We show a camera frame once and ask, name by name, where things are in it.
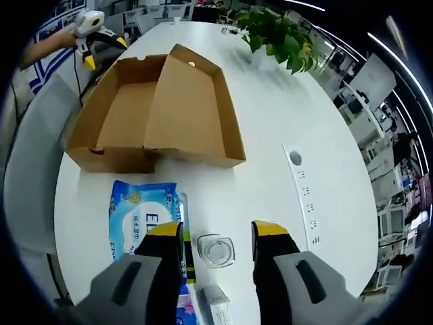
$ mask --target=open cardboard box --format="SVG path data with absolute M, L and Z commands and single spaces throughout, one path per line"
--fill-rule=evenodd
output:
M 159 154 L 220 167 L 246 160 L 223 71 L 175 45 L 117 61 L 90 95 L 67 153 L 84 170 L 150 173 Z

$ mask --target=wet wipes package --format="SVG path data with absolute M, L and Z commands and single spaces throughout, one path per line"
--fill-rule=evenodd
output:
M 176 183 L 131 185 L 115 181 L 109 210 L 109 237 L 113 260 L 122 254 L 133 254 L 143 237 L 157 225 L 171 221 L 184 222 L 185 203 L 180 202 Z M 182 261 L 183 281 L 177 303 L 177 324 L 196 325 L 197 317 L 189 296 L 185 254 Z

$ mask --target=desk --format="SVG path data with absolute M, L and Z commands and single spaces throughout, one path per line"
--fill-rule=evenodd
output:
M 287 228 L 300 250 L 307 243 L 305 217 L 319 221 L 322 259 L 338 270 L 358 296 L 375 270 L 378 225 L 367 169 L 340 113 L 308 73 L 292 76 L 251 69 L 240 35 L 203 22 L 161 23 L 123 57 L 168 53 L 176 43 L 219 65 L 225 73 L 247 161 L 233 169 L 164 159 L 154 175 L 86 173 L 64 155 L 55 195 L 55 239 L 70 297 L 78 303 L 112 262 L 108 206 L 116 179 L 143 184 L 175 181 L 188 195 L 191 236 L 220 233 L 232 239 L 234 265 L 208 270 L 193 246 L 196 289 L 217 282 L 231 299 L 238 324 L 260 324 L 252 281 L 254 219 Z M 289 164 L 297 150 L 302 164 Z

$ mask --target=potted plant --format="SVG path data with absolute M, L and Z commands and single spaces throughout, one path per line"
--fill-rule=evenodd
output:
M 266 9 L 242 10 L 237 25 L 246 30 L 242 39 L 250 45 L 253 56 L 260 51 L 274 56 L 278 64 L 287 61 L 286 68 L 291 69 L 292 74 L 317 65 L 317 46 L 290 20 Z

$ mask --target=electrical socket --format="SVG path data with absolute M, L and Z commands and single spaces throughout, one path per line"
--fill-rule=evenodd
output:
M 311 193 L 310 188 L 302 188 L 302 193 L 304 194 L 304 196 L 309 195 Z

